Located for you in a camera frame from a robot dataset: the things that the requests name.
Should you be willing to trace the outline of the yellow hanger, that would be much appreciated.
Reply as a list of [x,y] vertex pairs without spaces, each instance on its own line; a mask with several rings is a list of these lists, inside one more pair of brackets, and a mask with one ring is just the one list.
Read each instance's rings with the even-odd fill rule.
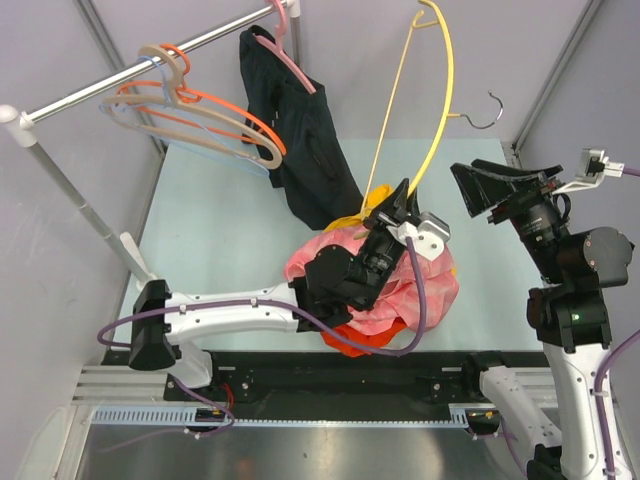
[[378,165],[380,151],[389,125],[389,119],[392,115],[397,88],[401,81],[411,40],[416,31],[430,27],[437,27],[439,29],[441,39],[438,42],[443,45],[446,66],[443,68],[443,81],[440,83],[427,79],[424,73],[410,72],[409,77],[416,84],[412,88],[411,98],[408,100],[408,104],[401,107],[398,111],[398,116],[405,119],[408,126],[416,127],[420,131],[426,130],[424,125],[428,122],[435,122],[437,124],[434,134],[430,137],[431,143],[425,154],[425,158],[410,181],[408,190],[409,194],[414,190],[417,190],[418,185],[424,178],[424,175],[434,159],[436,151],[443,139],[447,122],[451,119],[460,118],[464,118],[466,121],[471,120],[467,113],[453,112],[451,110],[455,84],[455,55],[446,19],[436,2],[422,1],[420,4],[423,8],[416,12],[407,29],[407,37],[402,54],[400,55],[397,71],[394,75],[394,81],[390,89],[389,100],[387,102],[385,113],[380,114],[379,112],[373,112],[370,110],[372,106],[377,105],[377,103],[382,99],[382,96],[378,93],[374,93],[372,95],[364,94],[363,97],[355,104],[355,112],[360,115],[359,123],[361,125],[376,118],[381,119],[379,122],[381,129],[376,143],[375,154],[371,162],[369,178],[364,192],[364,200],[358,213],[364,212],[365,198],[367,194],[374,189],[371,185]]

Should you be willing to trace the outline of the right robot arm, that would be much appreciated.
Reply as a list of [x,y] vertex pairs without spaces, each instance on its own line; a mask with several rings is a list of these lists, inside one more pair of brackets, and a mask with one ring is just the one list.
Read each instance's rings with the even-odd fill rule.
[[633,478],[609,377],[623,349],[612,345],[603,295],[628,283],[633,243],[612,227],[570,231],[571,188],[557,178],[561,166],[522,170],[476,159],[450,170],[469,215],[510,222],[541,275],[543,287],[528,293],[526,319],[550,367],[560,422],[504,364],[464,372],[463,393],[495,405],[504,432],[518,442],[527,478]]

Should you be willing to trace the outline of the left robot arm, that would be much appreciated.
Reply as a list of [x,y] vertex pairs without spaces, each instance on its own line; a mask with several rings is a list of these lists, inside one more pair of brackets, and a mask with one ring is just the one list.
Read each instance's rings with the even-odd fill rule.
[[302,275],[232,298],[171,293],[163,280],[149,282],[128,320],[132,325],[128,365],[137,371],[166,370],[197,398],[214,397],[221,376],[212,357],[195,345],[209,334],[319,331],[347,345],[338,332],[355,312],[370,311],[403,256],[413,277],[420,276],[416,195],[408,179],[365,219],[366,237],[357,252],[333,243],[304,263]]

